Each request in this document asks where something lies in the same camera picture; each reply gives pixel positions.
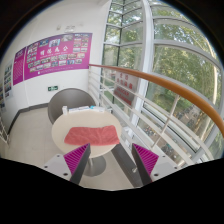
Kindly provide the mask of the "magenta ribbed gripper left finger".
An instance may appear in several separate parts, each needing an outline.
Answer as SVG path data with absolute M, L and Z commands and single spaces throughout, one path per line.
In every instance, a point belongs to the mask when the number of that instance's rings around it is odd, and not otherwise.
M 71 172 L 70 181 L 79 184 L 84 173 L 88 158 L 90 156 L 90 145 L 85 144 L 64 155 L 65 162 Z

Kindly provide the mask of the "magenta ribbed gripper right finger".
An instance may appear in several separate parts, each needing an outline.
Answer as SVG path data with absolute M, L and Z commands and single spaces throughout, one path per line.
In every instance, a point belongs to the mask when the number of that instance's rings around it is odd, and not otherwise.
M 132 144 L 132 155 L 135 160 L 142 184 L 150 184 L 150 175 L 158 161 L 159 156 L 135 143 Z

